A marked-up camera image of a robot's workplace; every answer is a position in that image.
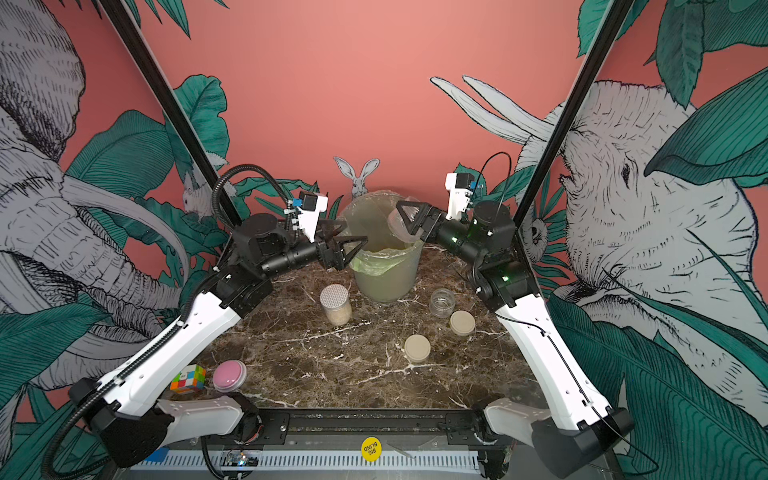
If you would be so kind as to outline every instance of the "pink round button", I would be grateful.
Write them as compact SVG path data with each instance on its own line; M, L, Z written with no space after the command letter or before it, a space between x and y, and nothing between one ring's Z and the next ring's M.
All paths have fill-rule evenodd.
M214 388L219 392L237 390L245 382L245 363L240 360L227 360L214 372Z

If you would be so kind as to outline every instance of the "colorful cube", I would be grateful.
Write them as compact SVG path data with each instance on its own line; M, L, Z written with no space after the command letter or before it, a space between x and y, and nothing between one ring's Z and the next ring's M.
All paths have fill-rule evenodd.
M203 388L205 388L205 369L199 365L185 367L170 383L170 390L176 393L199 392Z

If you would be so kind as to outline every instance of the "marble tabletop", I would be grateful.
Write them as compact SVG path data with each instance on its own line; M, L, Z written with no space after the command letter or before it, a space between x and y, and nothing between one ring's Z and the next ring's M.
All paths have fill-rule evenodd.
M210 383L217 365L243 361L247 379L240 391L262 407L455 409L506 396L546 408L520 350L461 279L462 268L441 248L425 246L415 286L388 305L363 296L350 269L326 272L314 264L288 273L194 362ZM319 304L331 283L349 287L353 317L344 326L332 325ZM475 333L457 336L448 319L429 312L429 297L440 287L455 293L456 310L475 316ZM432 344L418 365L402 351L414 333ZM207 387L193 397L216 395Z

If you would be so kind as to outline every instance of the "trash can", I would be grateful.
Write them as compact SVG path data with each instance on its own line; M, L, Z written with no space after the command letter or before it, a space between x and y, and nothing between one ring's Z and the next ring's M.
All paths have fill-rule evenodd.
M393 302L413 288L424 246L421 240L405 243L390 231L387 217L400 200L405 198L391 191L371 192L357 197L339 215L347 222L342 235L368 237L349 267L362 294L381 303Z

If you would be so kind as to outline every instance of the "wall mural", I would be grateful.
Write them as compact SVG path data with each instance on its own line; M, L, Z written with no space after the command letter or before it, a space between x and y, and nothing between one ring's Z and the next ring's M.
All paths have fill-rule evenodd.
M580 55L609 3L582 4ZM646 4L634 3L620 35ZM668 1L649 59L664 85L594 84L561 151L568 174L551 197L545 182L522 226L558 330L608 400L634 415L630 441L659 463L648 478L768 478L768 308L743 192L768 178L768 69L690 104L703 53L766 46L767 27L764 0ZM498 114L432 83L523 145L513 177L523 175L562 105L542 120L464 80ZM563 192L566 209L551 213ZM563 269L576 280L555 281L570 278ZM625 442L616 452L625 472L652 467Z
M189 35L182 3L160 4ZM38 458L73 409L56 409L46 392L98 378L146 345L178 315L228 235L212 217L210 187L167 119L125 111L62 171L84 66L40 0L0 0L0 18L0 363L9 367L0 384L0 478L39 478ZM175 92L209 161L222 168L229 134L219 80L194 75ZM184 183L183 210L147 196L174 166ZM319 191L317 182L279 182ZM227 186L242 216L257 191L278 197L260 178ZM139 271L123 251L128 238L157 246L170 275ZM16 422L25 399L34 422ZM60 471L105 455L82 429L59 452Z

